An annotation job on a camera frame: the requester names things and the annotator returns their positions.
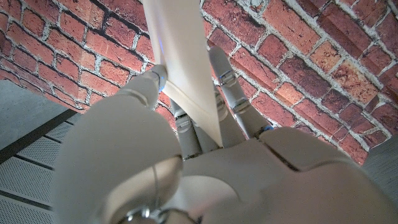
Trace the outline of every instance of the red brick wall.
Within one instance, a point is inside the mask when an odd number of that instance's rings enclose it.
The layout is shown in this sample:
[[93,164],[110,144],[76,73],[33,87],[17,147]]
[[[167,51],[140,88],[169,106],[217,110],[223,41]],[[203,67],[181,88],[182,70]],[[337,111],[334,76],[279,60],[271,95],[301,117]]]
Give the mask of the red brick wall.
[[[397,1],[249,2],[200,1],[205,35],[274,126],[360,164],[398,133]],[[137,0],[0,0],[0,49],[2,79],[81,113],[154,64]]]

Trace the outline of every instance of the white paper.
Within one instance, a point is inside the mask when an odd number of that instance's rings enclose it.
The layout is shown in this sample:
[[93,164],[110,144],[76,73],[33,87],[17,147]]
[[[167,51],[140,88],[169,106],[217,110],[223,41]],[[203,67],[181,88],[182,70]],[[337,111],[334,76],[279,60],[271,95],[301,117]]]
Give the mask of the white paper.
[[163,92],[222,146],[199,1],[142,3],[156,64],[167,69]]

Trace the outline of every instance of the brick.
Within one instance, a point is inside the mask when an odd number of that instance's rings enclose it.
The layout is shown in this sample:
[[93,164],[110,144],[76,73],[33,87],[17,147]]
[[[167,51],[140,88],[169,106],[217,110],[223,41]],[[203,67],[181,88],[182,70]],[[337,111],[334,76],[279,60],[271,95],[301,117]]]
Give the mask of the brick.
[[203,20],[203,26],[205,29],[205,37],[207,37],[210,34],[210,31],[212,30],[213,25],[211,23],[209,23],[208,21]]
[[293,109],[328,136],[335,134],[341,126],[339,122],[321,111],[308,99],[304,99],[301,103],[294,106]]
[[273,90],[278,85],[277,76],[262,62],[252,56],[246,49],[240,48],[231,59],[231,63],[243,70],[251,78],[259,82],[268,90]]
[[236,37],[249,45],[255,45],[266,31],[244,9],[235,2],[207,0],[202,7],[223,24]]
[[338,130],[334,135],[333,135],[333,140],[336,142],[341,141],[346,137],[348,134],[348,130],[344,127],[341,127],[340,130]]
[[11,72],[7,72],[7,71],[5,71],[3,69],[0,69],[0,77],[6,78],[6,79],[12,81],[13,83],[15,83],[17,85],[21,85],[20,81],[18,80],[18,77],[16,77]]
[[152,44],[150,39],[141,35],[137,42],[136,51],[144,54],[151,62],[155,62],[154,52],[152,51]]
[[86,71],[82,71],[80,81],[82,85],[100,93],[105,93],[108,96],[114,95],[119,90],[116,85]]
[[281,0],[270,1],[262,16],[304,54],[319,40],[318,34]]
[[231,40],[231,38],[229,38],[222,30],[217,28],[211,34],[208,40],[208,45],[210,47],[217,45],[221,47],[226,54],[229,54],[235,48],[236,43]]
[[368,113],[372,113],[373,109],[376,107],[376,105],[380,102],[379,97],[376,95],[365,107],[365,111]]
[[81,59],[80,59],[80,65],[90,69],[94,70],[95,67],[95,56],[87,51],[82,51],[81,53]]
[[351,127],[351,130],[358,134],[363,134],[369,129],[374,128],[374,125],[371,124],[368,120],[366,120],[363,116],[359,119],[361,122],[355,127]]
[[380,77],[380,82],[383,83],[384,88],[381,90],[384,95],[398,104],[398,65],[384,72]]
[[74,81],[79,79],[79,68],[69,59],[58,56],[57,57],[57,70],[64,73]]
[[339,117],[347,122],[354,132],[361,134],[374,127],[361,113],[362,109],[352,103],[340,113]]
[[292,126],[295,123],[294,115],[265,93],[260,93],[253,99],[252,105],[264,116],[273,119],[282,126]]
[[353,7],[355,14],[369,27],[372,27],[387,10],[385,1],[360,0]]
[[325,41],[311,54],[310,58],[325,73],[328,73],[340,60],[341,55],[338,54],[329,41]]
[[1,52],[3,52],[4,46],[6,44],[6,40],[7,40],[6,36],[2,32],[0,32],[0,50],[1,50]]
[[51,22],[56,22],[58,20],[59,8],[51,0],[25,0],[25,2]]
[[147,66],[145,67],[145,71],[152,69],[153,66],[155,66],[155,65],[151,64],[151,63],[147,63]]
[[169,123],[169,125],[172,129],[174,129],[174,130],[177,129],[175,127],[174,116],[167,108],[163,107],[162,105],[159,105],[155,111],[158,112],[158,114],[162,115],[166,119],[166,121]]
[[59,75],[58,72],[42,63],[39,64],[39,76],[52,82],[55,86],[67,92],[69,95],[78,97],[79,87],[76,83]]
[[72,16],[62,13],[60,27],[72,37],[76,38],[77,41],[81,42],[83,40],[85,26]]
[[69,109],[71,109],[71,110],[73,110],[73,111],[78,111],[78,109],[75,108],[74,106],[71,106],[71,105],[65,103],[64,101],[58,99],[57,97],[55,97],[55,96],[53,96],[53,95],[50,95],[50,94],[48,94],[48,93],[44,93],[44,96],[45,96],[47,99],[49,99],[49,100],[51,100],[52,102],[54,102],[54,103],[58,103],[58,104],[60,104],[60,105],[62,105],[62,106],[64,106],[64,107],[66,107],[66,108],[69,108]]
[[248,99],[250,99],[257,92],[257,89],[248,83],[248,81],[246,81],[244,78],[238,77],[238,82],[242,87],[243,93]]
[[356,0],[341,0],[341,1],[347,4],[348,6],[352,6]]
[[101,0],[101,3],[143,31],[148,31],[144,7],[138,0]]
[[21,4],[18,0],[0,0],[0,9],[18,21],[21,19]]
[[351,134],[348,134],[342,141],[340,141],[339,146],[342,147],[343,150],[346,151],[359,165],[363,165],[368,156],[368,153]]
[[386,127],[391,134],[398,134],[398,110],[389,104],[376,108],[372,116]]
[[335,72],[331,74],[351,96],[367,104],[378,90],[366,77],[349,61],[345,60]]
[[330,84],[298,57],[288,58],[280,69],[295,83],[315,97],[328,92]]
[[51,64],[53,60],[52,50],[26,33],[16,23],[12,23],[9,26],[7,35],[14,39],[16,44],[23,45],[30,53],[38,56],[43,62]]
[[126,69],[114,66],[111,62],[107,62],[105,60],[101,61],[99,72],[105,78],[108,78],[122,86],[126,84],[127,78],[130,74]]
[[135,71],[141,71],[142,62],[140,59],[120,45],[108,41],[92,31],[87,33],[86,39],[87,47],[93,49],[95,52]]
[[378,75],[390,62],[390,56],[378,46],[372,46],[361,58],[361,63],[375,75]]
[[8,16],[6,14],[0,13],[0,29],[6,32],[7,24],[8,24]]
[[46,91],[47,93],[51,93],[51,87],[49,86],[49,84],[39,78],[37,78],[36,76],[30,74],[29,72],[26,72],[20,68],[18,68],[17,66],[15,66],[14,64],[12,64],[11,62],[8,62],[5,59],[1,60],[1,63],[13,70],[15,72],[15,74],[17,74],[18,77],[21,77],[25,80],[27,80],[29,83],[34,84],[35,86],[39,86],[41,89],[43,89],[44,91]]
[[170,98],[164,94],[163,92],[160,92],[159,94],[159,100],[166,104],[167,106],[171,106]]
[[350,16],[334,3],[322,12],[317,22],[349,54],[358,58],[369,46],[371,39]]
[[297,0],[297,3],[306,11],[310,16],[314,17],[319,15],[321,8],[327,0]]
[[363,139],[366,141],[369,148],[373,148],[374,146],[383,143],[387,137],[382,131],[375,131],[372,134],[365,135]]
[[349,102],[349,99],[340,92],[331,89],[322,99],[322,105],[326,106],[333,113],[339,112]]
[[295,128],[302,132],[305,132],[307,134],[311,134],[312,136],[315,136],[315,133],[310,129],[310,127],[308,127],[307,125],[305,125],[303,123],[296,125]]
[[58,0],[80,19],[99,29],[104,18],[104,11],[90,0]]
[[56,88],[54,88],[54,92],[60,100],[68,103],[69,105],[75,105],[75,100],[73,100],[70,96],[62,93],[60,90],[58,90]]
[[29,82],[25,81],[25,80],[21,80],[21,85],[23,87],[25,87],[27,90],[31,91],[32,93],[35,93],[37,95],[42,96],[43,92],[41,89],[37,88],[36,86],[30,84]]
[[362,109],[354,103],[351,103],[340,113],[339,117],[347,122],[348,125],[352,125],[358,117],[361,116],[361,113]]
[[0,49],[5,56],[10,57],[12,49],[11,41],[9,40],[4,41],[3,46],[0,45]]
[[19,49],[15,49],[14,51],[14,61],[18,65],[27,68],[32,72],[36,71],[36,60]]
[[287,106],[292,106],[303,98],[301,92],[297,91],[290,83],[284,83],[275,93]]
[[22,23],[26,28],[32,31],[32,33],[39,37],[42,36],[45,22],[32,11],[25,9]]
[[324,143],[326,143],[326,144],[328,144],[330,146],[334,146],[334,145],[332,145],[332,143],[330,143],[329,140],[326,140],[323,136],[318,136],[317,139],[323,141]]
[[258,52],[265,57],[273,66],[277,66],[283,55],[287,52],[287,47],[274,34],[270,34],[261,44]]
[[47,43],[51,44],[52,46],[62,51],[63,53],[69,55],[72,58],[72,60],[76,62],[80,61],[83,49],[78,44],[69,40],[59,31],[52,29],[47,39]]
[[98,102],[99,100],[102,100],[104,97],[101,95],[98,95],[94,92],[91,92],[91,96],[90,96],[90,106],[93,106],[96,102]]
[[128,28],[124,23],[113,17],[106,21],[105,33],[129,48],[132,46],[132,41],[136,35],[136,31]]

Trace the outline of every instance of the white robot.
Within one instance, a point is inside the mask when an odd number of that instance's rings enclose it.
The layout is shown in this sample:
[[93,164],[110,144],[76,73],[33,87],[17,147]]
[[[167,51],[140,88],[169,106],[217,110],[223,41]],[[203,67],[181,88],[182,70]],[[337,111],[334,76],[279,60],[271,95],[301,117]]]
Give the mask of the white robot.
[[358,165],[315,137],[272,129],[223,51],[209,55],[237,121],[215,89],[224,148],[174,102],[178,138],[153,111],[167,78],[157,65],[68,133],[54,180],[61,224],[398,223]]

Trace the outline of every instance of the robot finger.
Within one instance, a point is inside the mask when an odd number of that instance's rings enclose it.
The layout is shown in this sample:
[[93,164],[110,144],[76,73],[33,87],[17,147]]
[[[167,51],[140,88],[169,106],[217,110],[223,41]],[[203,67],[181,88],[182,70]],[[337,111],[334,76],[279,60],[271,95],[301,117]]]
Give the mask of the robot finger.
[[226,101],[246,135],[249,138],[258,138],[262,132],[273,129],[246,98],[224,51],[214,46],[210,49],[209,56]]
[[216,105],[218,112],[218,122],[220,124],[221,139],[224,147],[232,147],[244,142],[246,139],[239,125],[235,122],[229,112],[228,106],[224,102],[220,92],[214,86]]
[[189,159],[202,154],[193,121],[178,104],[173,100],[170,100],[170,102],[177,127],[178,141],[182,150],[182,158]]

